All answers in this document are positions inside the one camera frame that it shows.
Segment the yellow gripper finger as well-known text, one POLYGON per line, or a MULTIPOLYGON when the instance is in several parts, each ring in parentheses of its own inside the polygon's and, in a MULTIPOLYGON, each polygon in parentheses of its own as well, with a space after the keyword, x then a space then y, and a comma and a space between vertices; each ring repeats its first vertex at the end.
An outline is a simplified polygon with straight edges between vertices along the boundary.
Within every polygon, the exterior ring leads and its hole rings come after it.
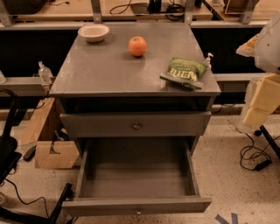
POLYGON ((248 40, 246 43, 240 45, 236 53, 244 56, 244 57, 254 57, 255 56, 255 48, 256 48, 256 41, 258 39, 259 35, 256 34, 254 37, 252 37, 250 40, 248 40))
POLYGON ((256 83, 256 89, 242 123, 250 128, 260 127, 280 106, 280 75, 270 73, 256 83))

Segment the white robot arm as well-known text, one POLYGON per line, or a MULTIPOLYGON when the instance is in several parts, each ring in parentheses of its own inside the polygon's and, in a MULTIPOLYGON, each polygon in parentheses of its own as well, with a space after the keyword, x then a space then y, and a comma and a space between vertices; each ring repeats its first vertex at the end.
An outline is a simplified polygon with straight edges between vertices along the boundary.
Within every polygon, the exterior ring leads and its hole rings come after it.
POLYGON ((280 105, 280 12, 258 34, 240 45, 236 53, 253 57, 255 66, 268 74, 256 83, 242 121, 248 127, 259 127, 280 105))

